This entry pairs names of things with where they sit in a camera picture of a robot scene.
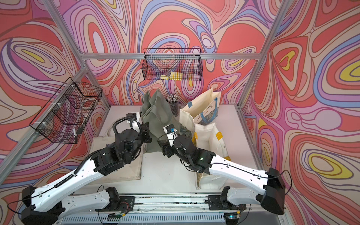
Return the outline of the olive green canvas bag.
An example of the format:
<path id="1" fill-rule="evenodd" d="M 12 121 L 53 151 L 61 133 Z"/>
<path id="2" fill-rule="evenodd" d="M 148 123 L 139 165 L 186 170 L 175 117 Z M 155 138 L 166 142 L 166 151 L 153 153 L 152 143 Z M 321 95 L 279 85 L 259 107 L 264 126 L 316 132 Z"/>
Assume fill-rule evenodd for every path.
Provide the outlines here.
<path id="1" fill-rule="evenodd" d="M 171 107 L 160 91 L 150 94 L 147 91 L 142 98 L 140 108 L 140 117 L 143 123 L 149 123 L 150 137 L 152 142 L 146 144 L 144 153 L 161 152 L 158 145 L 158 138 L 164 138 L 163 127 L 172 124 L 177 131 L 180 131 L 181 125 L 172 114 Z"/>

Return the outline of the cream canvas tote bag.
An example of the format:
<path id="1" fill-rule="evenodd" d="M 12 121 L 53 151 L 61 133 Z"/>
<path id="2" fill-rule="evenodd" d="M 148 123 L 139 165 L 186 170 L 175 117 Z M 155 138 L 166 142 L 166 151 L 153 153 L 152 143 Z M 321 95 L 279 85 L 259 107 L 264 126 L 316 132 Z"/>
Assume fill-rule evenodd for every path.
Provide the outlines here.
<path id="1" fill-rule="evenodd" d="M 107 176 L 139 157 L 143 143 L 137 141 L 138 133 L 130 128 L 128 119 L 126 116 L 116 120 L 112 125 L 114 142 L 90 157 L 94 172 Z"/>

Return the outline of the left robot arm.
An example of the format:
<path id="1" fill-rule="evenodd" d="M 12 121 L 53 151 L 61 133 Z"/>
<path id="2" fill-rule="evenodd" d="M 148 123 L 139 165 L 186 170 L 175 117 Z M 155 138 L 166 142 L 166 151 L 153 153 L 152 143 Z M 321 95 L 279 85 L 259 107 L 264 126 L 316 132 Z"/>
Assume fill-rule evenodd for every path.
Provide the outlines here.
<path id="1" fill-rule="evenodd" d="M 150 143 L 149 123 L 141 123 L 136 113 L 116 120 L 112 129 L 114 143 L 90 153 L 67 175 L 42 187 L 29 186 L 22 191 L 24 209 L 19 213 L 24 225 L 53 225 L 59 219 L 86 211 L 121 211 L 131 207 L 114 187 L 94 194 L 74 196 L 85 185 L 131 164 L 141 153 L 143 143 Z"/>

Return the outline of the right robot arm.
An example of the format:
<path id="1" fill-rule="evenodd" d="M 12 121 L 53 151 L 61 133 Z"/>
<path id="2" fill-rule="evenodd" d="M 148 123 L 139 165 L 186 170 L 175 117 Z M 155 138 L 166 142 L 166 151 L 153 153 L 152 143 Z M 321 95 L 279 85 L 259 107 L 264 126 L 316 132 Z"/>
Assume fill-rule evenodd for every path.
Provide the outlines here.
<path id="1" fill-rule="evenodd" d="M 209 200 L 210 204 L 230 209 L 242 204 L 258 204 L 268 212 L 277 215 L 285 213 L 286 185 L 283 173 L 275 168 L 257 170 L 236 164 L 218 154 L 197 148 L 191 139 L 177 133 L 174 125 L 163 128 L 164 136 L 158 138 L 163 155 L 170 158 L 175 155 L 190 172 L 205 173 L 224 177 L 250 189 L 249 193 L 226 186 L 218 202 Z"/>

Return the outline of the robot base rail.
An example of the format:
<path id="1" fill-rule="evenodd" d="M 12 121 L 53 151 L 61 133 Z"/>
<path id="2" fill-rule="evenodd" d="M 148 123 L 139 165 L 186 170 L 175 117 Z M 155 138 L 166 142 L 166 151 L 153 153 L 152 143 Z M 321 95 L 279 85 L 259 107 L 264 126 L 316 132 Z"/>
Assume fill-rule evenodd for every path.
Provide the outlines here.
<path id="1" fill-rule="evenodd" d="M 57 225 L 289 225 L 257 204 L 223 208 L 219 193 L 132 194 L 132 209 L 120 212 L 91 210 L 66 216 Z"/>

